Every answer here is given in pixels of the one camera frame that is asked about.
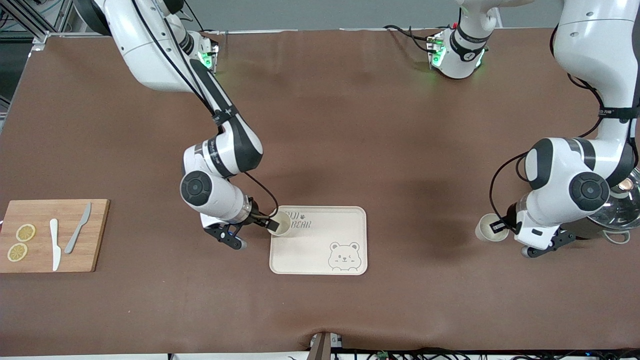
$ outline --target knife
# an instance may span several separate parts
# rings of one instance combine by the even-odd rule
[[[53,218],[49,222],[51,228],[51,245],[53,246],[53,271],[58,271],[62,249],[58,246],[58,219]]]
[[[84,209],[84,214],[82,214],[82,217],[80,218],[80,223],[78,224],[78,227],[76,227],[76,231],[74,231],[74,234],[71,236],[71,239],[67,243],[67,247],[65,247],[65,254],[71,254],[71,252],[74,250],[74,246],[76,246],[76,240],[78,240],[78,235],[80,234],[80,229],[82,229],[82,226],[84,226],[86,222],[89,221],[90,214],[91,202],[87,202],[86,208]]]

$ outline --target dried lemon slice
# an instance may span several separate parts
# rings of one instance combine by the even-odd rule
[[[36,235],[36,227],[31,224],[24,224],[15,232],[15,238],[18,241],[29,241]]]
[[[26,244],[13,244],[13,246],[9,248],[9,252],[6,253],[6,257],[9,259],[9,261],[14,263],[16,261],[24,259],[24,257],[27,256],[27,250],[28,248]]]

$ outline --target brown table surface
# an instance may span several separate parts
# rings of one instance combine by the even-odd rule
[[[216,132],[204,107],[136,82],[110,38],[50,38],[0,137],[0,210],[111,208],[94,273],[0,276],[0,355],[298,350],[319,331],[366,348],[640,347],[639,242],[524,259],[511,236],[474,236],[504,160],[596,120],[549,34],[496,31],[462,81],[397,33],[221,38],[219,80],[265,148],[253,173],[281,204],[366,210],[357,277],[273,274],[258,227],[239,252],[205,234],[178,190],[183,150]],[[504,210],[527,186],[510,168],[497,190]]]

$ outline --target silver knife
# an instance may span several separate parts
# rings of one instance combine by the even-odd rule
[[[84,214],[82,214],[82,217],[80,218],[80,223],[78,224],[78,227],[76,227],[76,231],[74,231],[74,234],[71,236],[71,239],[67,243],[67,247],[65,247],[65,254],[71,254],[71,252],[74,250],[74,246],[76,246],[76,240],[78,240],[78,235],[80,234],[80,229],[82,229],[82,226],[84,226],[86,222],[89,221],[90,214],[91,202],[87,202],[86,208],[84,209]]]

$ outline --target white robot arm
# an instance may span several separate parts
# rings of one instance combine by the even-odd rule
[[[456,0],[460,18],[455,28],[446,28],[429,39],[429,63],[452,79],[467,78],[480,66],[486,42],[496,27],[493,8],[520,6],[534,0]]]
[[[637,165],[638,65],[632,29],[639,3],[564,2],[554,56],[567,73],[597,95],[598,135],[594,140],[545,138],[526,154],[526,178],[532,191],[501,220],[515,233],[515,240],[526,245],[523,255],[527,257],[563,245],[557,242],[565,232],[561,225],[596,213],[609,198],[609,189]],[[499,227],[493,224],[492,229],[496,232]]]
[[[255,169],[262,144],[213,73],[217,44],[186,31],[176,13],[183,0],[94,0],[133,76],[160,91],[193,92],[211,112],[218,134],[184,151],[180,194],[200,213],[202,226],[233,249],[246,243],[243,225],[275,230],[252,198],[228,179]]]

